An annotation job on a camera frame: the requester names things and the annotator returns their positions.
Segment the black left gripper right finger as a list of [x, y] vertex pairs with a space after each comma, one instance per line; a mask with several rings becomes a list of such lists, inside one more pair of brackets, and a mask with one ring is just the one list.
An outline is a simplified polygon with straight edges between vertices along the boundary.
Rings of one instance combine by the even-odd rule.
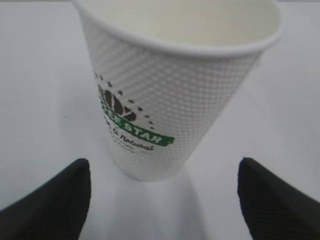
[[237, 194], [252, 239], [320, 238], [320, 203], [252, 158], [239, 163]]

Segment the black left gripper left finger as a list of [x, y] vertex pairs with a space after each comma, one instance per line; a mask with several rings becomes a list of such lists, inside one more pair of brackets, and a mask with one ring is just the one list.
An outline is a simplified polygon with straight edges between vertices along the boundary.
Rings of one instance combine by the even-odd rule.
[[2, 240], [77, 240], [91, 201], [89, 161], [80, 158], [0, 211]]

